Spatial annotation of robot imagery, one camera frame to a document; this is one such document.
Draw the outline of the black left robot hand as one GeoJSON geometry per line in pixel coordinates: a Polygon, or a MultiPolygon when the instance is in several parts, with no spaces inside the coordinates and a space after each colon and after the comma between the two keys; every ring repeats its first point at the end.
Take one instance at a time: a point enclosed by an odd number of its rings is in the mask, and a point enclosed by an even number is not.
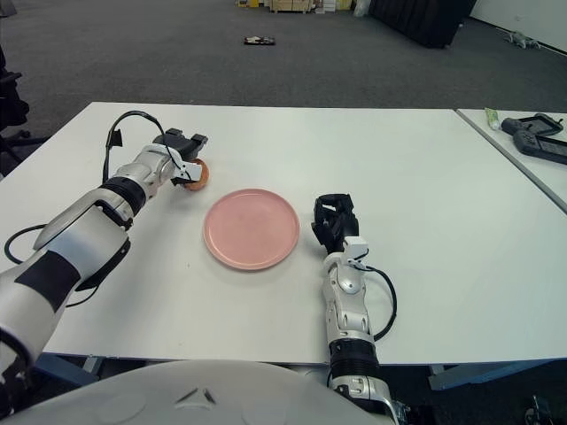
{"type": "Polygon", "coordinates": [[[157,136],[154,143],[168,146],[177,151],[185,162],[192,161],[198,157],[198,153],[208,142],[208,137],[201,134],[194,134],[187,137],[181,129],[170,128],[164,135],[157,136]]]}

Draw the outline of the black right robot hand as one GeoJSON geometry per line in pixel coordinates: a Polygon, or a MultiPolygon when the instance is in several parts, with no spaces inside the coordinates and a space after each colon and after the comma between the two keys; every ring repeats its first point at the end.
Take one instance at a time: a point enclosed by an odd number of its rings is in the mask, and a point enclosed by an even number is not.
{"type": "Polygon", "coordinates": [[[347,236],[359,236],[359,222],[349,194],[326,194],[315,200],[311,228],[328,254],[342,252],[347,236]]]}

